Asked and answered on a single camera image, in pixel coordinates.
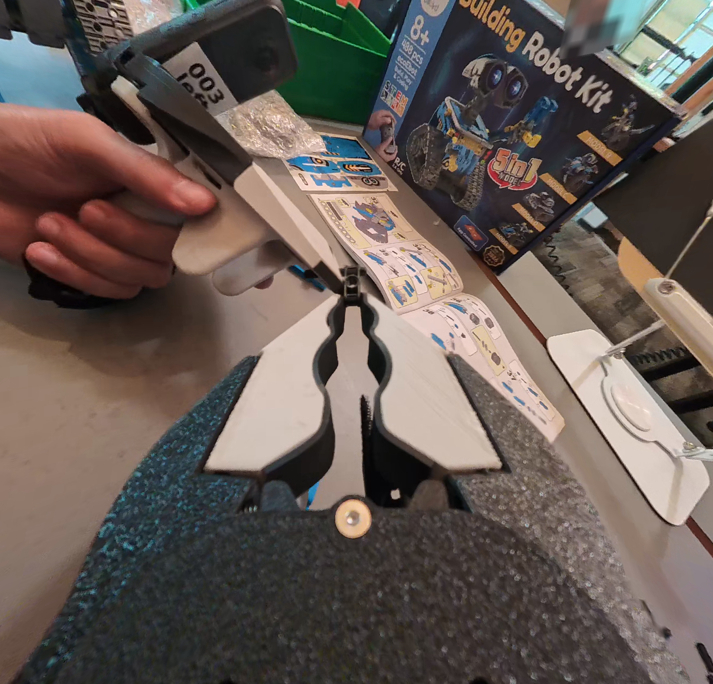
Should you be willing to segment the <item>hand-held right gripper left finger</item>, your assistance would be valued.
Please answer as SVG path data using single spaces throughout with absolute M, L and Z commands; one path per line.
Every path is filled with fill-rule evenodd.
M 338 368 L 345 307 L 331 296 L 260 353 L 209 449 L 210 475 L 283 482 L 306 494 L 334 459 L 326 385 Z

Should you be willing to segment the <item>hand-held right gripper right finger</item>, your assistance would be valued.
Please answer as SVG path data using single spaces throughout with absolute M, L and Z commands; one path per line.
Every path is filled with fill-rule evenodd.
M 411 498 L 421 483 L 500 472 L 504 458 L 453 364 L 386 305 L 365 296 L 361 327 L 377 381 L 367 454 L 385 483 Z

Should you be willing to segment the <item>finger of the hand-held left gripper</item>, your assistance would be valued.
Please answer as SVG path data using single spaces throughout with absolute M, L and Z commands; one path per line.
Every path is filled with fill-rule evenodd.
M 270 229 L 268 243 L 280 244 L 277 253 L 285 266 L 311 270 L 333 293 L 343 293 L 341 268 L 331 245 L 261 166 L 253 163 L 233 187 Z

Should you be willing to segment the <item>black connector piece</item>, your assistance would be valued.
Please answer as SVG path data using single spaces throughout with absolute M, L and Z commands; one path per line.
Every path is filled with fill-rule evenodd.
M 341 268 L 342 302 L 345 307 L 361 307 L 363 303 L 362 280 L 366 276 L 365 272 L 361 266 Z

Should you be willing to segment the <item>white desk lamp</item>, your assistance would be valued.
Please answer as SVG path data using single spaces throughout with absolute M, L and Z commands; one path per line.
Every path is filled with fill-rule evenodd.
M 643 295 L 659 318 L 648 328 L 618 344 L 595 330 L 547 341 L 550 358 L 648 504 L 675 527 L 688 519 L 709 487 L 703 464 L 712 461 L 712 451 L 680 432 L 672 411 L 657 401 L 625 358 L 625 349 L 666 327 L 712 373 L 712 316 L 673 279 L 711 220 L 708 208 L 672 268 L 642 284 Z

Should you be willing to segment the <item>grey desk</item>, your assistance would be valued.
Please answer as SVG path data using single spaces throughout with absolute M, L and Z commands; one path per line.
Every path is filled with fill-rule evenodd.
M 395 177 L 395 203 L 455 261 L 530 376 L 563 415 L 554 448 L 601 515 L 638 599 L 669 628 L 693 683 L 712 651 L 712 555 L 688 526 L 649 507 L 550 361 L 545 339 L 593 327 L 537 258 L 493 277 Z M 40 643 L 101 522 L 150 448 L 244 357 L 326 299 L 282 272 L 238 297 L 178 274 L 107 310 L 60 310 L 1 267 L 1 682 Z

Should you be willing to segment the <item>person's left hand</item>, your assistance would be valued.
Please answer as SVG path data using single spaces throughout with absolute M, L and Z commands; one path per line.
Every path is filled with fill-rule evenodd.
M 1 104 L 1 261 L 112 300 L 165 287 L 180 229 L 109 200 L 123 190 L 183 217 L 216 203 L 91 115 Z

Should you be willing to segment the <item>sticker sheet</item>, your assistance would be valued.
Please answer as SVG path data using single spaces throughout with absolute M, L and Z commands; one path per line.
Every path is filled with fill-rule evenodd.
M 376 159 L 353 136 L 321 134 L 325 150 L 284 159 L 304 192 L 368 193 L 397 191 Z

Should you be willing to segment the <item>crumpled clear plastic bag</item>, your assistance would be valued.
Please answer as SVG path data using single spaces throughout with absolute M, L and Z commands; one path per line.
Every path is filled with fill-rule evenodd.
M 253 157 L 288 160 L 326 151 L 321 134 L 276 90 L 238 104 L 216 120 Z

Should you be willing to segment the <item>green storage bin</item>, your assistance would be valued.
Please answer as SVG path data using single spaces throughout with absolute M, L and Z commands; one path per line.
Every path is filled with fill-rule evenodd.
M 181 0 L 184 10 L 213 0 Z M 280 0 L 298 70 L 278 91 L 298 114 L 364 125 L 390 49 L 388 38 L 351 2 Z

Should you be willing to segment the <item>instruction booklet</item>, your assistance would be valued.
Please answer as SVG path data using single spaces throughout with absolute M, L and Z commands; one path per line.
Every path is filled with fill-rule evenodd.
M 385 301 L 442 350 L 463 358 L 554 442 L 565 421 L 530 378 L 489 307 L 464 292 L 454 263 L 385 192 L 313 193 L 312 203 Z

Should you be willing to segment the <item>partly built toy robot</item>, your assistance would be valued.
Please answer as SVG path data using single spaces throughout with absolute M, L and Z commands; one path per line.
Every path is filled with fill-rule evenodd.
M 11 40 L 15 33 L 79 57 L 134 35 L 124 0 L 1 0 L 1 38 Z

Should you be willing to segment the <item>robot kit box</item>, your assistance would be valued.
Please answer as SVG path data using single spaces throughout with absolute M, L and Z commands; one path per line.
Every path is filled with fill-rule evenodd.
M 543 0 L 410 0 L 364 138 L 501 272 L 669 134 L 680 105 Z

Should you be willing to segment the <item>wooden table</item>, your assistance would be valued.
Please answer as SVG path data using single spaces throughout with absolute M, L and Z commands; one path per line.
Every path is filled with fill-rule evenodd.
M 655 266 L 626 237 L 619 244 L 618 266 L 622 276 L 639 294 L 648 280 L 660 277 Z

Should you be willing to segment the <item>black partition panel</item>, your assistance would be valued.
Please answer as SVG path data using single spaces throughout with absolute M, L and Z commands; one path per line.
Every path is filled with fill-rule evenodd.
M 633 164 L 593 202 L 662 278 L 712 206 L 712 121 Z

